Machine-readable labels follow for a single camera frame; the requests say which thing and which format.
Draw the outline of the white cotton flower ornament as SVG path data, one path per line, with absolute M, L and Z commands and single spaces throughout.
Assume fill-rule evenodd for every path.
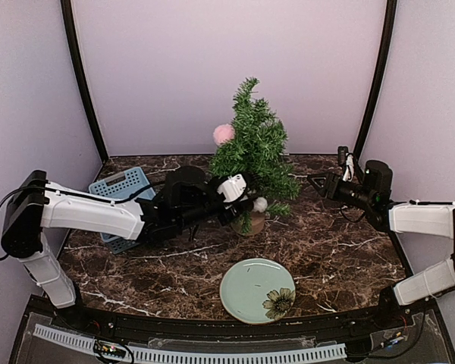
M 268 207 L 268 201 L 264 197 L 258 197 L 253 201 L 253 211 L 264 213 Z

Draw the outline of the small green christmas tree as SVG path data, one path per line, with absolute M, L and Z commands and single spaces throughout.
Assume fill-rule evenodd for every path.
M 285 158 L 287 131 L 268 101 L 255 97 L 258 84 L 257 78 L 248 77 L 238 86 L 234 117 L 228 125 L 234 135 L 220 142 L 209 172 L 216 177 L 247 173 L 251 177 L 248 196 L 267 204 L 262 215 L 286 216 L 289 201 L 300 194 L 300 183 Z

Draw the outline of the pink ornament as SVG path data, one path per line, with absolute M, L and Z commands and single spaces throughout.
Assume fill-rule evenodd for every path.
M 213 140 L 217 146 L 231 141 L 235 137 L 235 130 L 231 124 L 222 124 L 213 131 Z

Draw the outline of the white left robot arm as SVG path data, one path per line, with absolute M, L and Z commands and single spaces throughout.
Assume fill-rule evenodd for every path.
M 51 253 L 46 228 L 67 228 L 104 233 L 135 243 L 159 243 L 196 232 L 201 223 L 217 218 L 225 226 L 251 212 L 249 191 L 255 177 L 248 172 L 206 179 L 194 166 L 180 167 L 159 181 L 162 189 L 153 199 L 141 193 L 127 198 L 107 198 L 71 190 L 53 183 L 45 171 L 35 170 L 22 185 L 1 201 L 5 207 L 1 248 L 29 271 L 62 318 L 76 331 L 92 324 L 92 315 L 80 305 L 80 293 Z

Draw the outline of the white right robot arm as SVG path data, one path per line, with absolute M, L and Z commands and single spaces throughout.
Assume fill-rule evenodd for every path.
M 387 329 L 401 316 L 401 306 L 455 290 L 455 202 L 391 200 L 393 172 L 381 161 L 366 162 L 362 182 L 332 172 L 310 174 L 308 182 L 323 198 L 363 210 L 363 217 L 380 232 L 413 233 L 446 237 L 453 241 L 450 257 L 428 267 L 380 293 L 380 306 L 372 312 L 372 323 Z

